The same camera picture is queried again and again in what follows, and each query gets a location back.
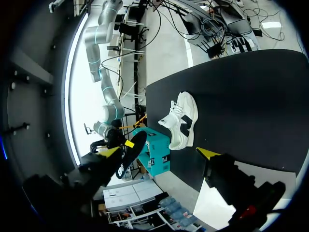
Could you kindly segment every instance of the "white robotic arm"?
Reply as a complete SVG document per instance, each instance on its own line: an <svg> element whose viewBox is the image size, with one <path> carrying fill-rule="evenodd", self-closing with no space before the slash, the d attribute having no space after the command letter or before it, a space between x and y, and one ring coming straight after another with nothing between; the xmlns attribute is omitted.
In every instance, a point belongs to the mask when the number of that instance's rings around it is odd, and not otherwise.
<svg viewBox="0 0 309 232"><path fill-rule="evenodd" d="M107 105L103 106L103 121L98 121L94 124L94 131L103 136L103 138L106 138L108 131L113 128L111 122L121 119L125 115L124 108L112 87L109 71L103 67L100 68L101 59L98 46L98 44L107 44L112 40L112 31L117 12L121 9L122 5L122 0L105 1L98 18L98 26L89 27L84 33L92 81L101 81L102 94L107 103Z"/></svg>

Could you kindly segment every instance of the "white sticker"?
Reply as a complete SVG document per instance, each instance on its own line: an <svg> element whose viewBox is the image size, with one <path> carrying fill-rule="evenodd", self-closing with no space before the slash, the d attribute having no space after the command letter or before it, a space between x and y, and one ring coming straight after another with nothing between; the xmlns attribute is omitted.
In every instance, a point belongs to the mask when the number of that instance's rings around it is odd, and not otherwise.
<svg viewBox="0 0 309 232"><path fill-rule="evenodd" d="M280 22L265 22L265 23L262 23L262 26L263 26L264 29L281 28L281 23Z"/></svg>

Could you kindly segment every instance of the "power strip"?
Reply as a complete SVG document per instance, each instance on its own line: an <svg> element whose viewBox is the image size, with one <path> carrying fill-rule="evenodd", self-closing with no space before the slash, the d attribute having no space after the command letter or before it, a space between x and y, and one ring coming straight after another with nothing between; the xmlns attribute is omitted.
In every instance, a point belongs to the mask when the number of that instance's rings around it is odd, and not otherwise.
<svg viewBox="0 0 309 232"><path fill-rule="evenodd" d="M252 39L246 39L246 40L248 41L251 49L255 47L255 44L252 41ZM246 45L243 45L242 47L246 52L248 51ZM232 43L230 44L230 48L231 48L232 53L240 53L239 47L234 47L234 49L232 48Z"/></svg>

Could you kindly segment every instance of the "wall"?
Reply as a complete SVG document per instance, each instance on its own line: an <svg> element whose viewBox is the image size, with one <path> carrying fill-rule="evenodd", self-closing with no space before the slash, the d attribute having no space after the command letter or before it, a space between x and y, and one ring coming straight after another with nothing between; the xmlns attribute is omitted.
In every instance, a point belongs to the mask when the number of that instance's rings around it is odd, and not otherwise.
<svg viewBox="0 0 309 232"><path fill-rule="evenodd" d="M61 116L61 85L63 68L68 49L79 18L73 18L71 1L66 1L53 14L49 13L49 0L37 1L27 16L21 20L18 40L14 44L21 49L37 67L44 68L54 78L53 84L37 82L30 72L17 67L14 59L6 66L2 79L2 131L30 123L29 130L18 131L15 136L3 136L4 148L19 181L34 175L49 174L59 179L64 172L74 168L66 144ZM14 70L29 75L25 84L20 77L13 77ZM16 89L8 91L8 85L16 81Z"/></svg>

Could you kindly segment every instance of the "black table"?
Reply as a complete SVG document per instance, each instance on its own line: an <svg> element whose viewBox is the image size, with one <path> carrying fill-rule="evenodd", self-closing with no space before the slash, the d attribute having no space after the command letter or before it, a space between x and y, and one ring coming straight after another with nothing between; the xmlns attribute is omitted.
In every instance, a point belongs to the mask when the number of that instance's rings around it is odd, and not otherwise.
<svg viewBox="0 0 309 232"><path fill-rule="evenodd" d="M180 91L192 94L199 114L193 147L170 153L170 170L182 181L200 190L205 161L197 146L298 174L309 147L309 65L302 53L242 53L157 81L146 89L150 128L171 137L158 121Z"/></svg>

